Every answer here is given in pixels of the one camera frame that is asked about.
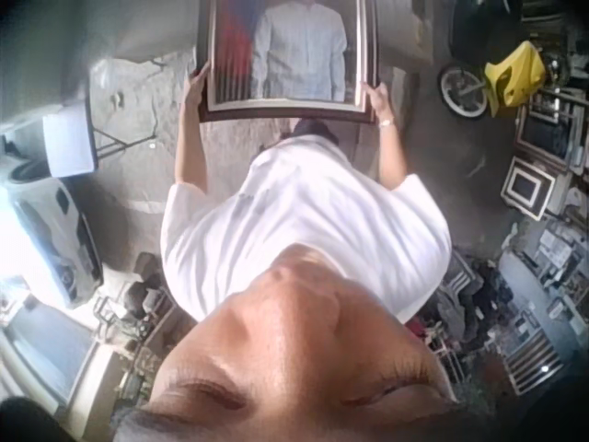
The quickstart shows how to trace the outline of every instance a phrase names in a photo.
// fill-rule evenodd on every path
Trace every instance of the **portrait of man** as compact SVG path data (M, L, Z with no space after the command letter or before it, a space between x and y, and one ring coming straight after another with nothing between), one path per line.
M341 15L316 0L269 7L254 36L251 97L343 101L347 45Z
M217 0L217 102L351 102L357 0Z

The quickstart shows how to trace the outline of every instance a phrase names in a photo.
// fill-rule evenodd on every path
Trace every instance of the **wooden frame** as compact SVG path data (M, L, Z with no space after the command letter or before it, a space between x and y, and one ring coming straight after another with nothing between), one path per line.
M360 81L377 84L377 38L374 0L348 0L357 6L358 51L356 58L356 89L354 103L298 99L243 99L217 103L215 99L215 27L220 0L201 1L197 44L197 66L211 60L210 80L202 93L202 122L249 118L321 118L350 122L373 122L374 111L367 96L359 88Z

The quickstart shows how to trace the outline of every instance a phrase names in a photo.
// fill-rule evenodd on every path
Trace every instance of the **hand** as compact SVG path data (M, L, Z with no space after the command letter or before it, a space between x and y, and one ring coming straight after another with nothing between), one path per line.
M184 83L183 107L198 109L202 102L202 90L210 72L211 62L206 62L200 71L195 69L188 75Z
M370 105L375 110L379 122L395 121L395 114L390 107L390 99L388 98L388 89L384 83L378 85L377 88L372 88L363 82L362 91L368 95Z

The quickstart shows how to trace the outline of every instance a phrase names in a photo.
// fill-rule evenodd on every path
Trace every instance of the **white car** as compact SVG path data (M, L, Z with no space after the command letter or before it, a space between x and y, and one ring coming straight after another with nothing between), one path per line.
M19 273L57 308L86 303L103 283L84 214L47 163L0 153L0 278Z

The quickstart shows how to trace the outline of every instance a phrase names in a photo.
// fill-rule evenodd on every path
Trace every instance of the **white shirt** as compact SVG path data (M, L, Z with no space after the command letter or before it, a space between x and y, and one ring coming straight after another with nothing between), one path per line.
M314 135L260 154L241 190L220 205L191 184L169 193L164 271L198 321L293 244L322 253L402 322L439 285L451 250L445 219L417 176L387 191Z
M252 97L343 101L347 44L340 14L323 5L267 9L254 36Z

